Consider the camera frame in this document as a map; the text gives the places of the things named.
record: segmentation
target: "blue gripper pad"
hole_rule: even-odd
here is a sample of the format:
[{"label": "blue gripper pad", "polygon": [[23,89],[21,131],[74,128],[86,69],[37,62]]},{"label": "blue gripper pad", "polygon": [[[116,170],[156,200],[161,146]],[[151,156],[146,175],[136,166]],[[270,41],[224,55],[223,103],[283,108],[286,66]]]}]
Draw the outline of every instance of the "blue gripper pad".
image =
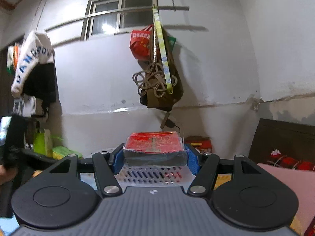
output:
[{"label": "blue gripper pad", "polygon": [[191,173],[193,175],[197,175],[200,170],[200,165],[198,164],[198,158],[197,156],[189,149],[187,145],[184,145],[185,149],[188,150],[188,160],[187,160],[187,166],[190,169]]},{"label": "blue gripper pad", "polygon": [[125,163],[125,157],[124,157],[124,154],[123,154],[123,150],[121,148],[120,151],[116,154],[116,157],[115,157],[115,160],[114,160],[114,164],[111,167],[111,170],[114,173],[114,175],[119,174],[119,172],[121,171],[124,163]]}]

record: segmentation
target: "circular pad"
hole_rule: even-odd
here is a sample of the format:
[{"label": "circular pad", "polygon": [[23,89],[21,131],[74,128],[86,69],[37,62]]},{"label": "circular pad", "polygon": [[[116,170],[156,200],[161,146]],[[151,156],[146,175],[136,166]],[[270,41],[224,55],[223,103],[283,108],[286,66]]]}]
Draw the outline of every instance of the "circular pad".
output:
[{"label": "circular pad", "polygon": [[88,184],[67,174],[44,172],[13,194],[13,212],[20,224],[38,229],[60,229],[85,220],[99,196]]},{"label": "circular pad", "polygon": [[277,200],[277,196],[273,191],[262,187],[245,188],[240,191],[239,196],[245,204],[256,208],[268,207]]},{"label": "circular pad", "polygon": [[260,180],[232,180],[213,192],[212,206],[224,220],[238,227],[267,231],[289,226],[298,200],[281,182],[272,185]]},{"label": "circular pad", "polygon": [[39,189],[34,194],[34,201],[43,207],[58,207],[66,203],[69,199],[69,190],[60,186],[48,186]]}]

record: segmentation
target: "metal screw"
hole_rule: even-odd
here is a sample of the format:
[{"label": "metal screw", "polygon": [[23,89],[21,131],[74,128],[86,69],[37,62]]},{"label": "metal screw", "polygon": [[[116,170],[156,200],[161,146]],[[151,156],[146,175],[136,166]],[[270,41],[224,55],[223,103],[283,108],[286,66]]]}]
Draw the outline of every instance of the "metal screw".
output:
[{"label": "metal screw", "polygon": [[104,188],[104,192],[107,194],[115,194],[119,191],[119,188],[115,185],[109,185]]},{"label": "metal screw", "polygon": [[206,188],[204,188],[201,185],[195,185],[195,186],[190,188],[190,191],[192,193],[195,193],[195,194],[202,194],[202,193],[204,193],[206,191]]}]

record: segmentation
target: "yellow strap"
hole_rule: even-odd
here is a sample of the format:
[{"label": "yellow strap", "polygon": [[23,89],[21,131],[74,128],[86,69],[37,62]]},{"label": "yellow strap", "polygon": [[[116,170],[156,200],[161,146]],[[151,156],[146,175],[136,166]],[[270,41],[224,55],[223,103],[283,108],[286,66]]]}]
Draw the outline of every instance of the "yellow strap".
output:
[{"label": "yellow strap", "polygon": [[160,47],[163,71],[164,71],[164,75],[165,75],[166,88],[167,88],[167,91],[169,94],[173,94],[173,86],[172,86],[169,64],[168,64],[167,56],[166,56],[165,43],[164,43],[164,39],[163,39],[160,15],[158,13],[158,10],[155,7],[153,7],[153,15],[154,15],[154,27],[157,31],[158,45]]}]

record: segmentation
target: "wooden beam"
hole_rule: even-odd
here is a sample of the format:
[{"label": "wooden beam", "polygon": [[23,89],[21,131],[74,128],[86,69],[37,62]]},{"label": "wooden beam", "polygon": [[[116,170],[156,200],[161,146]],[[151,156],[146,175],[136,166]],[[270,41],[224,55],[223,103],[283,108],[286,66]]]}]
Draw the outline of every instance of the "wooden beam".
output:
[{"label": "wooden beam", "polygon": [[12,11],[15,9],[15,5],[7,2],[6,0],[0,0],[0,7],[4,8],[5,10]]}]

